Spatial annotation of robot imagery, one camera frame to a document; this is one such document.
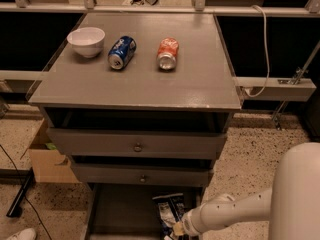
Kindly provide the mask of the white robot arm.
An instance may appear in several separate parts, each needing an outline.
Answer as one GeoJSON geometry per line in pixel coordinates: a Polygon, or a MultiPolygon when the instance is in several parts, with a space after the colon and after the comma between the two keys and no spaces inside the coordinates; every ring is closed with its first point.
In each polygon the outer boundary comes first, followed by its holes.
{"type": "Polygon", "coordinates": [[[320,144],[289,149],[270,188],[234,199],[222,194],[186,212],[173,226],[176,235],[199,236],[240,222],[267,221],[268,240],[320,239],[320,144]]]}

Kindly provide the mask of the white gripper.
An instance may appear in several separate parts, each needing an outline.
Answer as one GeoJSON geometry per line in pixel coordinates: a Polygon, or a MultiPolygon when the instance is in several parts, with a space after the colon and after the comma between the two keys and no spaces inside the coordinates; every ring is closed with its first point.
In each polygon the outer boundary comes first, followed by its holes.
{"type": "Polygon", "coordinates": [[[182,217],[182,223],[177,222],[173,226],[173,232],[176,236],[182,236],[185,233],[189,236],[198,236],[203,233],[203,229],[204,224],[200,208],[186,212],[182,217]]]}

